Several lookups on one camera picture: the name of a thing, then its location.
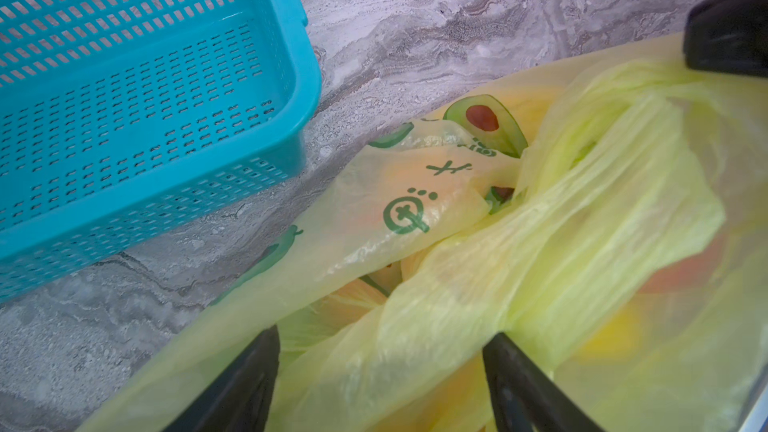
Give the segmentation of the yellow-green plastic bag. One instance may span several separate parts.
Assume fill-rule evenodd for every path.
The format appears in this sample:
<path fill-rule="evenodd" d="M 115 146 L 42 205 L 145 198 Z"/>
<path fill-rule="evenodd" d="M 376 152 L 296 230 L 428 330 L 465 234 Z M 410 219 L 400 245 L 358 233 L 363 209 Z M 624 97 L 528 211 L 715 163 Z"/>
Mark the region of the yellow-green plastic bag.
<path fill-rule="evenodd" d="M 677 45 L 516 73 L 365 146 L 84 429 L 164 429 L 276 327 L 270 431 L 491 431 L 501 332 L 607 431 L 735 430 L 767 366 L 767 82 Z"/>

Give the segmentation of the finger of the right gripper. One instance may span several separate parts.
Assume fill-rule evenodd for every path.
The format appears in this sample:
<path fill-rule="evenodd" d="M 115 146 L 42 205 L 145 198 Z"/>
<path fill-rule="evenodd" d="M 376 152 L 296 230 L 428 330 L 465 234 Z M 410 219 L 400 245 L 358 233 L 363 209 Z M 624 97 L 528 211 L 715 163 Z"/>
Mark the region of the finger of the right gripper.
<path fill-rule="evenodd" d="M 689 13 L 683 37 L 688 68 L 767 76 L 767 0 L 704 0 Z"/>

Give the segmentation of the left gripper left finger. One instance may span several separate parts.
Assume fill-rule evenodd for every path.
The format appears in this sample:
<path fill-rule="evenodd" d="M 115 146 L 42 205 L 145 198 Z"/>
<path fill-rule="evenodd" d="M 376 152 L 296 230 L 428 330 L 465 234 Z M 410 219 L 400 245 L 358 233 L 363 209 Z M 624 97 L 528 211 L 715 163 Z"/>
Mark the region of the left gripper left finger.
<path fill-rule="evenodd" d="M 279 369 L 277 326 L 262 331 L 164 432 L 260 432 Z"/>

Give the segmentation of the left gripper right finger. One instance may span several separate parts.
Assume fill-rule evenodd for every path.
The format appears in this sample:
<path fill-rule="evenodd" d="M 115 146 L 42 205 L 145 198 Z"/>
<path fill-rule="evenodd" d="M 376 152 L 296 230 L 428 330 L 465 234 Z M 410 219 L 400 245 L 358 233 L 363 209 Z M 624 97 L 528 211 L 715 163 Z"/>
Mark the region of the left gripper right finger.
<path fill-rule="evenodd" d="M 503 432 L 602 432 L 505 333 L 482 349 L 496 428 Z"/>

